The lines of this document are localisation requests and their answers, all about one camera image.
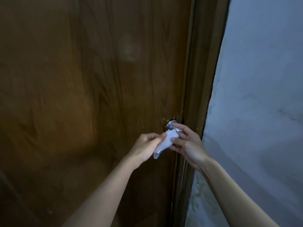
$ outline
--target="white wall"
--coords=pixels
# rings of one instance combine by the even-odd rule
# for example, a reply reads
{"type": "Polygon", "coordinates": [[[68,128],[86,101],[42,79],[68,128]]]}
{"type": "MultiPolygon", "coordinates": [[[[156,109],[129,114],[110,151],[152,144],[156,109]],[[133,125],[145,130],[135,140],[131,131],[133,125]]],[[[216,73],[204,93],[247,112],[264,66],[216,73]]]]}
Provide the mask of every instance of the white wall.
{"type": "MultiPolygon", "coordinates": [[[[303,226],[303,0],[231,0],[203,143],[280,226],[303,226]]],[[[227,226],[197,172],[186,226],[227,226]]]]}

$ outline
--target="bare skin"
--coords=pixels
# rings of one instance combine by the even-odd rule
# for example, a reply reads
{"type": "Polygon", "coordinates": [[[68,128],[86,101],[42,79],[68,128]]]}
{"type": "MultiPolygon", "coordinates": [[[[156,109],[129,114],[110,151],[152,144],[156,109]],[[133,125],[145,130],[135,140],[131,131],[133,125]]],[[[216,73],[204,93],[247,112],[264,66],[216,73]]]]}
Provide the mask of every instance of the bare skin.
{"type": "Polygon", "coordinates": [[[229,226],[278,226],[212,159],[197,133],[183,124],[172,125],[184,133],[178,132],[179,138],[172,138],[173,145],[169,148],[180,153],[204,176],[229,226]]]}
{"type": "MultiPolygon", "coordinates": [[[[211,158],[197,133],[182,124],[172,125],[183,132],[178,132],[179,138],[171,139],[173,145],[169,148],[203,174],[230,226],[278,226],[211,158]]],[[[63,227],[110,227],[131,173],[153,154],[165,137],[165,133],[141,135],[127,156],[63,227]]]]}

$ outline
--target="door trim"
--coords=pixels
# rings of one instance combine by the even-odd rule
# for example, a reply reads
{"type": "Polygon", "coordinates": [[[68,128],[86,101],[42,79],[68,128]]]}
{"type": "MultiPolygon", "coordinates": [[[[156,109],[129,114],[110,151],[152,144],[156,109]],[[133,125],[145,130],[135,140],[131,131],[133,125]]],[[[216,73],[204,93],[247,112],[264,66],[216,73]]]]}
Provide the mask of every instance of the door trim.
{"type": "MultiPolygon", "coordinates": [[[[230,0],[192,0],[182,123],[202,137],[230,0]]],[[[171,226],[184,227],[195,170],[177,156],[171,226]]]]}

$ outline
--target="brown wooden door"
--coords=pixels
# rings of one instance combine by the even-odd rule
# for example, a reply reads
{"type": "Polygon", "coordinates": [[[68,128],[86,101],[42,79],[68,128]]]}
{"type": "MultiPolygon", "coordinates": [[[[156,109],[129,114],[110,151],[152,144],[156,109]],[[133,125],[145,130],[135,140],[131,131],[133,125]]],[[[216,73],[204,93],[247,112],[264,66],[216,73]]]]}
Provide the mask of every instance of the brown wooden door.
{"type": "MultiPolygon", "coordinates": [[[[141,133],[181,119],[190,7],[0,0],[1,226],[62,225],[141,133]]],[[[169,225],[175,161],[134,171],[113,226],[169,225]]]]}

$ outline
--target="cleaning wipe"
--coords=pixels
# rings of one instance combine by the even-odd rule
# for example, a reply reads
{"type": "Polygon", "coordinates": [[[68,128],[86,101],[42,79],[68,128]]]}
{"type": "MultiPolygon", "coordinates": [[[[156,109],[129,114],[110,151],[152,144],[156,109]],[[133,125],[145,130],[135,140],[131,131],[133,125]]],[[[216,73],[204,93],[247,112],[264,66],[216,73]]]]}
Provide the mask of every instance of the cleaning wipe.
{"type": "Polygon", "coordinates": [[[165,140],[161,143],[159,143],[154,151],[154,159],[157,159],[159,157],[159,155],[161,154],[161,152],[168,148],[169,146],[172,145],[172,142],[170,141],[171,138],[175,137],[178,138],[179,135],[177,134],[177,131],[174,130],[168,130],[166,132],[167,136],[165,138],[165,140]]]}

